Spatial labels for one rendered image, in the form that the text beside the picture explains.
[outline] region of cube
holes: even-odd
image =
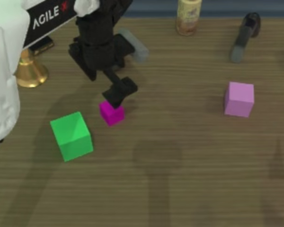
[[[90,132],[80,112],[53,120],[50,125],[65,162],[94,150]]]
[[[254,85],[230,82],[225,94],[224,114],[249,117],[255,103]]]
[[[113,126],[118,122],[124,120],[125,113],[122,106],[114,109],[108,101],[99,104],[100,114],[108,126]]]

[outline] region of can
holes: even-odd
[[[202,0],[178,0],[177,32],[180,35],[193,35],[200,18]]]

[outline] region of magenta cube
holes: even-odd
[[[125,118],[124,108],[122,106],[114,109],[108,101],[104,101],[100,103],[99,108],[100,114],[108,126],[113,126]]]
[[[230,82],[225,94],[224,114],[249,117],[255,103],[254,85]]]

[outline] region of white robotic arm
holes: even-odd
[[[19,58],[30,23],[26,11],[45,0],[0,0],[0,140],[14,128],[20,112],[16,78]],[[99,0],[76,0],[74,10],[83,17],[99,8]]]

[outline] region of brown wooden table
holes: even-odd
[[[0,227],[283,227],[284,19],[263,19],[244,61],[229,62],[241,19],[203,19],[193,37],[174,19],[123,19],[150,50],[127,59],[140,86],[126,120],[100,118],[101,92],[71,60],[73,22],[41,56],[49,80],[20,88],[21,116],[0,147]],[[223,115],[229,81],[253,83],[248,119]],[[81,111],[95,151],[63,163],[49,122]]]

